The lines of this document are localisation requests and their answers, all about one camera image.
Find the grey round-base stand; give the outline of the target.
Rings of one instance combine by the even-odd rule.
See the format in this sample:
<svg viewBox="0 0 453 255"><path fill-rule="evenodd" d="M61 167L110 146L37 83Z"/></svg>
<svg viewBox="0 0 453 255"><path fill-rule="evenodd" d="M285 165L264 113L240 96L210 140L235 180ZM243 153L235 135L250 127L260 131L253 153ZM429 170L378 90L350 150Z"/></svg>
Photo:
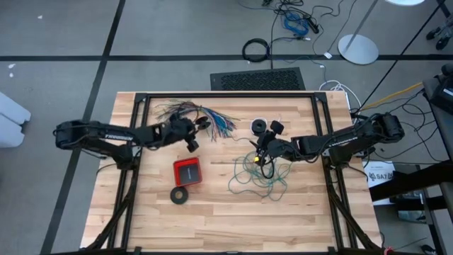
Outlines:
<svg viewBox="0 0 453 255"><path fill-rule="evenodd" d="M374 41L366 36L360 35L360 30L369 18L374 7L377 5L377 2L378 0L373 0L355 32L343 36L338 42L338 51L340 55L353 64L372 64L379 56L379 49Z"/></svg>

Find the black thin pole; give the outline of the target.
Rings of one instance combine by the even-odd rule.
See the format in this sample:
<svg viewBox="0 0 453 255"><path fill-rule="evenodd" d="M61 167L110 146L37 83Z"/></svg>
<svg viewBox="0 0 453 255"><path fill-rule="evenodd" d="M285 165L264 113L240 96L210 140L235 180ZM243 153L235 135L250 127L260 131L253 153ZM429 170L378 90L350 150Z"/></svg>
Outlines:
<svg viewBox="0 0 453 255"><path fill-rule="evenodd" d="M422 26L419 28L417 33L412 37L412 39L409 41L409 43L404 47L402 52L398 55L398 57L394 60L394 63L390 66L390 68L387 70L385 75L381 78L381 80L378 82L378 84L373 88L372 92L369 94L369 96L365 99L364 103L362 106L360 106L355 112L352 112L352 115L358 115L361 110L365 109L365 104L370 100L372 95L376 92L376 90L382 85L383 81L385 78L389 75L389 73L392 71L392 69L396 66L399 60L401 60L401 57L406 53L407 49L411 46L413 41L420 35L420 33L423 31L425 26L430 22L430 20L433 18L433 16L437 13L437 11L444 5L446 0L440 0L438 3L437 7L434 9L434 11L429 15L427 20L422 24Z"/></svg>

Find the yellow floor strip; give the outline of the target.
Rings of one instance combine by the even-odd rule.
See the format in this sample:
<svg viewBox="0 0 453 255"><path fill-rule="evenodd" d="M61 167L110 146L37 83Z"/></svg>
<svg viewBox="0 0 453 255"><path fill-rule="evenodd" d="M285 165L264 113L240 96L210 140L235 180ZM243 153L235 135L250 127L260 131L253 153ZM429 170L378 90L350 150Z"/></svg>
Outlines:
<svg viewBox="0 0 453 255"><path fill-rule="evenodd" d="M378 106L378 105L380 105L380 104L382 104L382 103L387 102L388 100L390 100L390 99L392 99L392 98L395 98L395 97L397 97L397 96L400 96L400 95L402 95L402 94L405 94L405 93L407 93L407 92L409 92L409 91L411 91L411 90L414 90L414 89L416 89L416 88L418 88L418 87L420 87L420 86L422 86L422 82L418 82L417 84L414 84L414 85L412 85L412 86L409 86L409 87L406 88L406 89L403 89L403 90L401 90L401 91L397 91L397 92L395 92L395 93L393 93L393 94L390 94L390 95L388 95L388 96L386 96L386 97L384 97L384 98L381 98L381 99L379 99L378 101L376 101L376 102L374 102L374 103L371 103L371 104L369 104L369 105L367 105L367 106L364 106L364 107L362 108L362 110L365 111L365 110L370 109L371 107Z"/></svg>

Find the white foam block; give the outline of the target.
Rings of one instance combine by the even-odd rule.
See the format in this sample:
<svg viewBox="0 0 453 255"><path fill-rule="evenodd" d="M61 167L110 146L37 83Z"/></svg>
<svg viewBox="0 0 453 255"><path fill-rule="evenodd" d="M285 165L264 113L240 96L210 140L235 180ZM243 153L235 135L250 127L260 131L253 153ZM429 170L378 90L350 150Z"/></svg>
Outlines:
<svg viewBox="0 0 453 255"><path fill-rule="evenodd" d="M24 141L22 125L30 121L31 113L0 92L0 148L18 147Z"/></svg>

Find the black tape roll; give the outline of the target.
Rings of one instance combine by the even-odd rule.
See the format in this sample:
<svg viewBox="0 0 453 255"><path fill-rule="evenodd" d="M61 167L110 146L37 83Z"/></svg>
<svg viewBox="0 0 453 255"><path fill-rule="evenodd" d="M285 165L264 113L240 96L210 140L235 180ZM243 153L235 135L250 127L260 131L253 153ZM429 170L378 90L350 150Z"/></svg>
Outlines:
<svg viewBox="0 0 453 255"><path fill-rule="evenodd" d="M185 187L175 187L171 190L170 199L176 205L184 204L189 197L188 190Z"/></svg>

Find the black cord spool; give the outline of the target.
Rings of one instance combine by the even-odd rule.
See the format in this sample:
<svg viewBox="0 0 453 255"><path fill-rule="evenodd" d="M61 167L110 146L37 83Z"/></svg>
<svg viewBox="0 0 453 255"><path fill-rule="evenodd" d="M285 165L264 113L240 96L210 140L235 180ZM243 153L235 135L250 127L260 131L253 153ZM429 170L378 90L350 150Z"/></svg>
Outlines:
<svg viewBox="0 0 453 255"><path fill-rule="evenodd" d="M259 136L267 129L267 120L265 118L256 118L251 122L250 130L255 136Z"/></svg>

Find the black equipment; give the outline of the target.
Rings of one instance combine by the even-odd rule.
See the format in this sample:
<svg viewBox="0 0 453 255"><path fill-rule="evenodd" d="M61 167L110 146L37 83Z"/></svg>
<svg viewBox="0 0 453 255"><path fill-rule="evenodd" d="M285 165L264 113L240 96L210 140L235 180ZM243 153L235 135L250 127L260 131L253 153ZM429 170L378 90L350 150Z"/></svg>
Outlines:
<svg viewBox="0 0 453 255"><path fill-rule="evenodd" d="M423 80L424 97L429 103L453 115L453 64L441 67L441 73Z"/></svg>

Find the black beam structure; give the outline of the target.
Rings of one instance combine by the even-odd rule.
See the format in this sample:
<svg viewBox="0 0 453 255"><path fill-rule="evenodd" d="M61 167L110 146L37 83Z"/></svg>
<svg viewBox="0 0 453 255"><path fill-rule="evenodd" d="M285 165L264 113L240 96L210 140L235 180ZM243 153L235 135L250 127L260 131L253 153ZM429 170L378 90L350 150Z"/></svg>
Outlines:
<svg viewBox="0 0 453 255"><path fill-rule="evenodd" d="M419 164L415 164L415 167L417 170L411 174L396 172L393 174L392 180L371 187L369 192L372 201L392 198L411 191L424 191L422 196L423 203L407 200L406 202L402 202L403 209L425 210L427 219L430 218L428 225L430 227L437 255L445 255L445 249L442 245L440 234L436 232L432 212L436 210L448 210L453 224L453 161L442 161L424 169L420 169ZM425 189L432 186L439 186L442 195L427 197Z"/></svg>

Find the white paper sign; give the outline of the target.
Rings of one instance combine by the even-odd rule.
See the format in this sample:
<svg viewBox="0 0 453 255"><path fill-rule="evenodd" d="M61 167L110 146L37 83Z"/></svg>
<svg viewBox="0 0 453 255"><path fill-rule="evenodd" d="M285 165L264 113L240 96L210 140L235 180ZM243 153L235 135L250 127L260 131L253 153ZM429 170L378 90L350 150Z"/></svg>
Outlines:
<svg viewBox="0 0 453 255"><path fill-rule="evenodd" d="M368 177L369 188L392 180L395 171L392 161L364 162L363 167Z"/></svg>

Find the red and black box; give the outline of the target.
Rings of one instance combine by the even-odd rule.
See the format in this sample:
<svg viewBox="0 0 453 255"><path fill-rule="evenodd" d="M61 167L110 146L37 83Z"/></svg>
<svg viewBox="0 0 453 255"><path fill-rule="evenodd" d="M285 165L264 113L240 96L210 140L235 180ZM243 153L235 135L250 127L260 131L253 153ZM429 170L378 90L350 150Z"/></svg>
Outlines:
<svg viewBox="0 0 453 255"><path fill-rule="evenodd" d="M173 172L177 187L202 182L200 161L197 157L175 161L173 163Z"/></svg>

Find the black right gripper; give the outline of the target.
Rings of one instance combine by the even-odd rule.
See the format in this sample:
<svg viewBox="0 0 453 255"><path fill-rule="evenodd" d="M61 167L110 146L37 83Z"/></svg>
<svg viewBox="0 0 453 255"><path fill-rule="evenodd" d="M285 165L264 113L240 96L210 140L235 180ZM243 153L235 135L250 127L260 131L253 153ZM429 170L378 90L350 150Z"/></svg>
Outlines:
<svg viewBox="0 0 453 255"><path fill-rule="evenodd" d="M252 140L249 140L249 142L255 147L256 153L260 153L261 147L267 147L268 143L273 141L276 135L282 134L284 128L282 123L274 120L271 122L269 130L265 130L263 133L259 134L258 144Z"/></svg>

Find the black wheeled base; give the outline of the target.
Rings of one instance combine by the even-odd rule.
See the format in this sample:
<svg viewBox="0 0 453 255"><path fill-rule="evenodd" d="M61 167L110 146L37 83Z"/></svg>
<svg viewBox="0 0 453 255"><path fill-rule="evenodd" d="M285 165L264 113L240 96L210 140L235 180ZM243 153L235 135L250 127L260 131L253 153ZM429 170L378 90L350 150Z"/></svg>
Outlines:
<svg viewBox="0 0 453 255"><path fill-rule="evenodd" d="M436 50L443 50L448 45L451 38L453 38L453 30L451 26L437 27L431 30L426 36L426 40L433 40L437 38L435 44Z"/></svg>

